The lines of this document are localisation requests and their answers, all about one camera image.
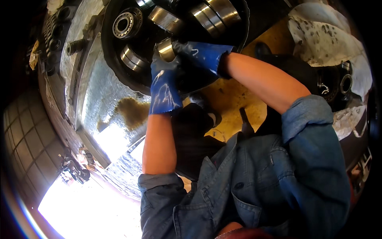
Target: cuff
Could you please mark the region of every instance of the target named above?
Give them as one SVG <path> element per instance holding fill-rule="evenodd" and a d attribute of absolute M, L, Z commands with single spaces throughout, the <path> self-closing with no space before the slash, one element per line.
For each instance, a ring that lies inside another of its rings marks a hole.
<path fill-rule="evenodd" d="M 283 142 L 287 143 L 308 124 L 332 124 L 332 109 L 321 96 L 308 95 L 297 99 L 281 116 Z"/>
<path fill-rule="evenodd" d="M 176 173 L 171 174 L 141 174 L 138 178 L 138 187 L 141 192 L 150 190 L 152 188 L 178 184 L 179 187 L 183 188 L 184 183 Z"/>

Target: shirt button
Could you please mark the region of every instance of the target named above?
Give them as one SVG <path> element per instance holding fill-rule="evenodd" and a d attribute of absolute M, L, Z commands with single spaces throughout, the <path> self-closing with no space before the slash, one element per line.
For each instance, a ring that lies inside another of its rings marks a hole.
<path fill-rule="evenodd" d="M 243 182 L 239 182 L 239 183 L 237 183 L 237 184 L 234 186 L 235 189 L 242 189 L 243 187 L 244 187 L 244 183 L 243 183 Z"/>

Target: wheel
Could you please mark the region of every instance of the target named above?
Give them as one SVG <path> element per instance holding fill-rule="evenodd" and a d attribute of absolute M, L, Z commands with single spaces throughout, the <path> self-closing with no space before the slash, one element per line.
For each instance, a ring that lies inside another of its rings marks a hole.
<path fill-rule="evenodd" d="M 87 169 L 82 169 L 82 172 L 81 172 L 81 178 L 82 178 L 84 181 L 88 181 L 89 178 L 90 178 L 90 171 L 87 170 Z"/>

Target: wall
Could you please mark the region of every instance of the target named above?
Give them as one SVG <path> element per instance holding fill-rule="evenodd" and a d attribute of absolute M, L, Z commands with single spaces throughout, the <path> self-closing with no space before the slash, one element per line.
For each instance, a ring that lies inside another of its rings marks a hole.
<path fill-rule="evenodd" d="M 59 176 L 63 144 L 52 128 L 40 93 L 28 89 L 4 110 L 6 151 L 20 195 L 38 206 Z"/>

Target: shirt pocket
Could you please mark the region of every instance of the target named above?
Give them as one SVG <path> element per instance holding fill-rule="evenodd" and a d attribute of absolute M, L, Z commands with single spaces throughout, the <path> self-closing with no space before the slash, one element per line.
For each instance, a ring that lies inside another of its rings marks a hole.
<path fill-rule="evenodd" d="M 256 228 L 259 225 L 261 208 L 241 201 L 233 193 L 232 196 L 235 201 L 236 210 L 245 223 L 245 226 L 248 228 Z"/>
<path fill-rule="evenodd" d="M 178 205 L 174 208 L 173 218 L 178 239 L 213 238 L 214 222 L 206 203 Z"/>

